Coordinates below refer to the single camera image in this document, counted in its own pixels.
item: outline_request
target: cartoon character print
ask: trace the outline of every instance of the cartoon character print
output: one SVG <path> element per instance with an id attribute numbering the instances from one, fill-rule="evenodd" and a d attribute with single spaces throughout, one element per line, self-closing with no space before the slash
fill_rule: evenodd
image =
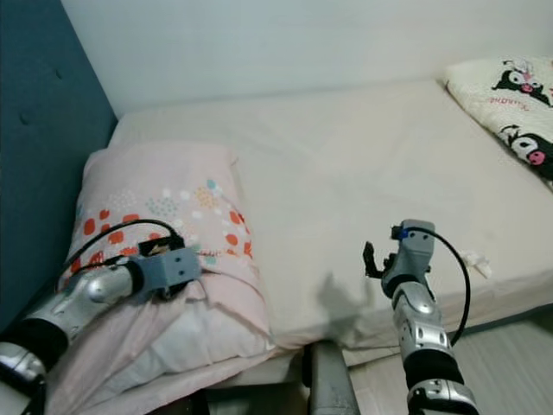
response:
<path id="1" fill-rule="evenodd" d="M 503 61 L 507 69 L 501 75 L 501 79 L 492 89 L 508 89 L 519 91 L 532 98 L 551 106 L 550 99 L 543 93 L 543 84 L 534 76 L 533 67 L 528 61 Z"/>
<path id="2" fill-rule="evenodd" d="M 518 125 L 503 127 L 498 137 L 543 178 L 553 180 L 553 144 L 532 132 L 521 133 Z"/>

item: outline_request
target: gray bracket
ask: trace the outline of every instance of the gray bracket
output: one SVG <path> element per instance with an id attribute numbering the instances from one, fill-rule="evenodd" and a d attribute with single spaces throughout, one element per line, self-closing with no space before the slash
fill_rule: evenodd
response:
<path id="1" fill-rule="evenodd" d="M 402 230 L 409 227 L 422 227 L 434 231 L 434 224 L 424 220 L 408 219 L 401 222 Z M 396 288 L 403 282 L 417 281 L 428 288 L 425 273 L 429 270 L 434 253 L 434 238 L 418 231 L 402 231 L 399 235 L 399 249 L 393 263 L 382 277 L 382 290 L 392 298 Z"/>
<path id="2" fill-rule="evenodd" d="M 200 279 L 200 261 L 190 248 L 175 249 L 164 254 L 151 257 L 133 258 L 144 275 L 142 292 L 165 291 L 176 285 L 181 285 Z"/>

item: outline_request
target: white wall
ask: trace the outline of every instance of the white wall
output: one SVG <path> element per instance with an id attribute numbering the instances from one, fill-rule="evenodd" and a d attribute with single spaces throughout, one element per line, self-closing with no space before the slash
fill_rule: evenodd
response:
<path id="1" fill-rule="evenodd" d="M 553 54 L 552 0 L 62 0 L 118 116 Z"/>

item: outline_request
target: pink pillowcase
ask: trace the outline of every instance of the pink pillowcase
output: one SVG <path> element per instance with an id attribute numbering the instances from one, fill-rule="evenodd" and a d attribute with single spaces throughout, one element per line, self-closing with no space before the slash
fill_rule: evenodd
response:
<path id="1" fill-rule="evenodd" d="M 99 318 L 55 368 L 48 413 L 72 413 L 86 406 L 86 401 L 113 374 L 129 366 L 186 312 L 190 302 L 206 301 L 252 330 L 252 345 L 246 348 L 246 354 L 242 348 L 220 355 L 249 357 L 269 350 L 269 321 L 253 262 L 250 230 L 242 215 L 232 173 L 235 162 L 236 157 L 223 146 L 183 141 L 115 146 L 90 157 L 70 252 L 115 224 L 137 218 L 163 220 L 177 230 L 186 246 L 198 253 L 202 279 L 189 284 L 170 302 L 148 301 L 137 307 L 130 300 Z M 163 228 L 150 224 L 125 227 L 83 253 L 72 266 L 73 271 L 119 254 L 134 254 L 139 242 L 165 234 Z M 67 281 L 68 274 L 60 279 L 60 285 Z M 256 336 L 260 335 L 266 342 L 258 341 Z M 220 348 L 231 347 L 225 339 L 214 342 L 220 343 Z M 210 362 L 207 358 L 189 369 Z M 221 373 L 228 377 L 237 371 Z M 181 389 L 173 399 L 225 378 L 217 372 L 210 373 L 208 382 L 190 378 L 190 388 Z M 149 410 L 156 401 L 152 390 L 143 397 L 144 402 L 149 402 Z M 162 401 L 160 405 L 168 403 L 167 397 Z"/>

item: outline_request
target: black cable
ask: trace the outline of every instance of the black cable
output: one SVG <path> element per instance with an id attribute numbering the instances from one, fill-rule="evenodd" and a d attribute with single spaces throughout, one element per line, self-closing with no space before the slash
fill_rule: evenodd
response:
<path id="1" fill-rule="evenodd" d="M 103 232 L 100 232 L 94 238 L 92 238 L 88 242 L 86 242 L 81 248 L 79 248 L 73 255 L 71 255 L 71 257 L 69 257 L 66 260 L 66 262 L 63 263 L 63 265 L 61 266 L 61 273 L 60 274 L 63 274 L 67 270 L 67 268 L 69 268 L 71 266 L 71 264 L 73 262 L 75 262 L 75 260 L 83 254 L 84 251 L 86 251 L 88 248 L 90 248 L 92 245 L 94 245 L 100 239 L 104 238 L 106 235 L 108 235 L 112 232 L 115 232 L 118 229 L 121 229 L 123 227 L 130 227 L 132 225 L 137 225 L 137 224 L 140 224 L 140 223 L 150 223 L 150 224 L 153 224 L 153 225 L 159 225 L 160 227 L 164 227 L 165 229 L 167 229 L 170 233 L 170 236 L 172 236 L 172 237 L 178 237 L 179 236 L 179 234 L 175 231 L 174 228 L 172 228 L 168 223 L 165 223 L 162 220 L 157 220 L 157 219 L 135 219 L 135 220 L 130 220 L 128 222 L 119 223 L 119 224 L 117 224 L 113 227 L 110 227 L 109 229 L 106 229 Z"/>
<path id="2" fill-rule="evenodd" d="M 405 229 L 403 229 L 403 231 L 406 233 L 409 233 L 411 231 L 422 232 L 440 240 L 449 249 L 449 251 L 453 253 L 453 256 L 455 257 L 455 259 L 457 259 L 457 262 L 459 263 L 459 266 L 463 271 L 463 277 L 465 278 L 465 306 L 463 308 L 463 315 L 461 317 L 461 321 L 459 322 L 459 328 L 457 329 L 453 338 L 451 339 L 451 346 L 454 346 L 457 343 L 457 341 L 461 338 L 463 331 L 465 330 L 465 326 L 467 325 L 467 320 L 468 320 L 468 312 L 470 311 L 470 296 L 471 296 L 470 277 L 468 276 L 467 266 L 463 262 L 461 255 L 459 255 L 459 253 L 455 250 L 455 248 L 453 248 L 453 246 L 448 242 L 448 240 L 442 237 L 439 233 L 430 231 L 429 229 L 425 229 L 424 227 L 406 227 Z"/>

